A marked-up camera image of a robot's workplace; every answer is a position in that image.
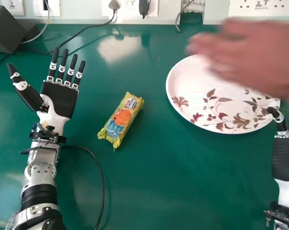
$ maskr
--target human hand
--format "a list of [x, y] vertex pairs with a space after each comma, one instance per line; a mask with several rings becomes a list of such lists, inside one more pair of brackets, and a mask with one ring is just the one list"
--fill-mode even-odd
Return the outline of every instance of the human hand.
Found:
[[197, 34], [187, 48], [212, 61], [225, 80], [289, 97], [289, 24], [227, 20], [216, 34]]

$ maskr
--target green table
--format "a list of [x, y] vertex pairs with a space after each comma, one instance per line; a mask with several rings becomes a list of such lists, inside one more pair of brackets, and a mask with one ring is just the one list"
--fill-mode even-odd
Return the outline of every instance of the green table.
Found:
[[[51, 49], [84, 25], [51, 25], [30, 44]], [[245, 135], [220, 135], [184, 120], [170, 105], [165, 81], [186, 56], [192, 34], [212, 27], [121, 25], [94, 28], [65, 47], [87, 66], [74, 117], [64, 134], [92, 149], [106, 177], [101, 230], [265, 230], [263, 210], [277, 200], [271, 176], [275, 125]], [[38, 121], [14, 92], [5, 63], [13, 62], [39, 89], [51, 57], [18, 51], [0, 64], [0, 230], [20, 203], [31, 125]], [[97, 133], [126, 91], [145, 99], [121, 147]], [[90, 155], [63, 150], [56, 177], [69, 230], [92, 230], [100, 211], [101, 178]]]

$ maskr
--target plate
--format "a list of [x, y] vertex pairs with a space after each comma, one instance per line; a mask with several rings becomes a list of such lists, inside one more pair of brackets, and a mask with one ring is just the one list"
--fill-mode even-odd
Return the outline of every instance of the plate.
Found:
[[170, 71], [166, 92], [183, 118], [222, 134], [253, 132], [272, 121], [267, 108], [279, 109], [279, 99], [221, 80], [209, 71], [209, 66], [205, 57], [193, 55]]

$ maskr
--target yellow snack wrapper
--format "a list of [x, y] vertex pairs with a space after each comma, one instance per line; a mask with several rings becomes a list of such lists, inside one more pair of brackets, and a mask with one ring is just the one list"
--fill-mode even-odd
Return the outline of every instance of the yellow snack wrapper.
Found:
[[143, 103], [144, 100], [141, 97], [136, 97], [127, 92], [114, 114], [98, 132], [97, 137], [108, 140], [113, 143], [114, 149], [117, 149], [141, 110]]

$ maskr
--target robotic hand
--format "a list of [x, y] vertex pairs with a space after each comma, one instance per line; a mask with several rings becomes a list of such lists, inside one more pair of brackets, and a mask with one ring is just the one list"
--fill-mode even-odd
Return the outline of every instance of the robotic hand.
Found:
[[29, 137], [31, 148], [21, 152], [29, 154], [21, 191], [21, 208], [12, 223], [13, 230], [65, 230], [57, 202], [54, 182], [59, 158], [60, 143], [66, 142], [63, 127], [74, 113], [78, 87], [85, 67], [82, 61], [71, 84], [77, 55], [72, 58], [65, 81], [65, 65], [68, 50], [64, 50], [58, 75], [55, 79], [59, 49], [56, 48], [49, 67], [47, 79], [42, 83], [41, 93], [31, 87], [18, 73], [13, 64], [8, 64], [14, 88], [26, 104], [36, 111], [40, 122], [33, 127]]
[[278, 202], [271, 202], [265, 211], [267, 226], [274, 220], [274, 230], [289, 230], [289, 130], [283, 114], [273, 107], [268, 108], [277, 124], [273, 146], [272, 175], [279, 186]]

